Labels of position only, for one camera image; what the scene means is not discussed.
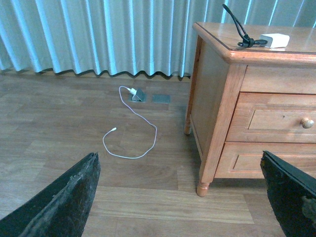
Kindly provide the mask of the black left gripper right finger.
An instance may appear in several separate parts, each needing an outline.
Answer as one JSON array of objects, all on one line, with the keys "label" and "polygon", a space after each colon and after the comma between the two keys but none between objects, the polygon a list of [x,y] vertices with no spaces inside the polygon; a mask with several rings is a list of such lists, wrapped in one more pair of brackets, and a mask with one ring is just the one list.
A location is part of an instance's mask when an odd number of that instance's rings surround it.
[{"label": "black left gripper right finger", "polygon": [[273,212],[287,237],[316,235],[316,179],[269,151],[261,169]]}]

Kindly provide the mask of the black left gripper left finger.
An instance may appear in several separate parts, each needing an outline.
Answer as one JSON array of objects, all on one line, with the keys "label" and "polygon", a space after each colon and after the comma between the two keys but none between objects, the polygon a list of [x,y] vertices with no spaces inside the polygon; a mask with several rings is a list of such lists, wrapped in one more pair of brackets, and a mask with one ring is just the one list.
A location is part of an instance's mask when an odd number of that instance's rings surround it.
[{"label": "black left gripper left finger", "polygon": [[101,166],[97,153],[63,173],[0,221],[2,237],[80,237],[94,201]]}]

